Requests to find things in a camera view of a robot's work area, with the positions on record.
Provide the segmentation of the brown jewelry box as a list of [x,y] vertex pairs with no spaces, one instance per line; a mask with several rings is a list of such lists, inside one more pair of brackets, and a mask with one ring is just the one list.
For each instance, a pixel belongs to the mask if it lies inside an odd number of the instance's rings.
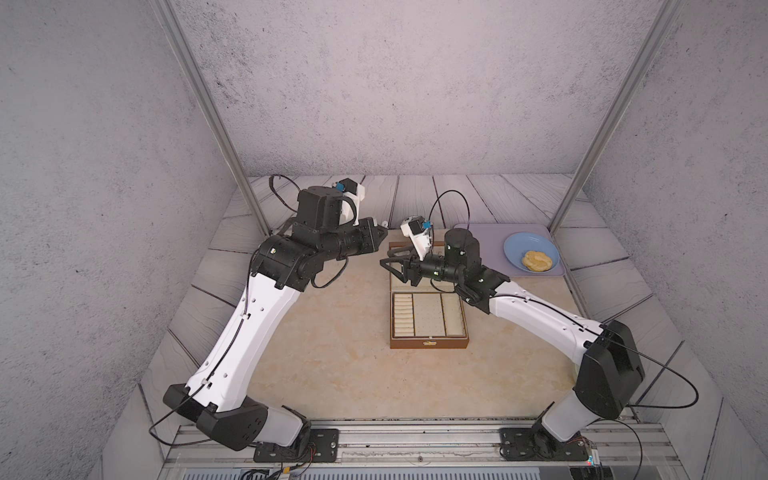
[[393,350],[458,350],[469,345],[465,309],[446,282],[422,279],[417,286],[390,274],[390,334]]

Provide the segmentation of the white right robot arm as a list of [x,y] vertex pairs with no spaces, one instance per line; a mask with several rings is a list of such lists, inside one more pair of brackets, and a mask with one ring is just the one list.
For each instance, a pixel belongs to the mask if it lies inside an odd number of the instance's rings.
[[626,325],[603,325],[531,294],[484,265],[480,243],[466,228],[445,233],[443,253],[433,251],[428,232],[410,241],[408,247],[389,250],[380,262],[400,282],[412,286],[424,278],[448,282],[467,305],[524,328],[577,367],[574,387],[542,412],[532,428],[535,436],[565,444],[598,420],[617,419],[629,405],[645,371]]

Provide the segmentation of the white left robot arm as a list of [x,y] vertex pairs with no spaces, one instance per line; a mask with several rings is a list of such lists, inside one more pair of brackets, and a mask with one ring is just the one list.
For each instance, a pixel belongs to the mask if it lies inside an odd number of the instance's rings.
[[309,448],[310,421],[288,407],[248,397],[256,366],[280,321],[332,260],[378,251],[386,227],[359,214],[365,189],[346,178],[297,195],[298,209],[253,253],[243,294],[199,369],[168,387],[163,402],[210,440],[234,451],[258,444],[300,458]]

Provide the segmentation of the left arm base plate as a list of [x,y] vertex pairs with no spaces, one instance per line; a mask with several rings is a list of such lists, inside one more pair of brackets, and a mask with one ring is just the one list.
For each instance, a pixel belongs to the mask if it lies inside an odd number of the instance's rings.
[[289,446],[274,443],[257,443],[254,449],[255,463],[303,464],[334,463],[339,447],[338,429],[303,429]]

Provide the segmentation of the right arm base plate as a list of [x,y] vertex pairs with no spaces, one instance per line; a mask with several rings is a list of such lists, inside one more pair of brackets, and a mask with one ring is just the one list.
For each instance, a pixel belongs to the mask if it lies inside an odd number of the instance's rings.
[[506,461],[587,462],[587,443],[579,435],[561,442],[543,429],[502,428],[500,455]]

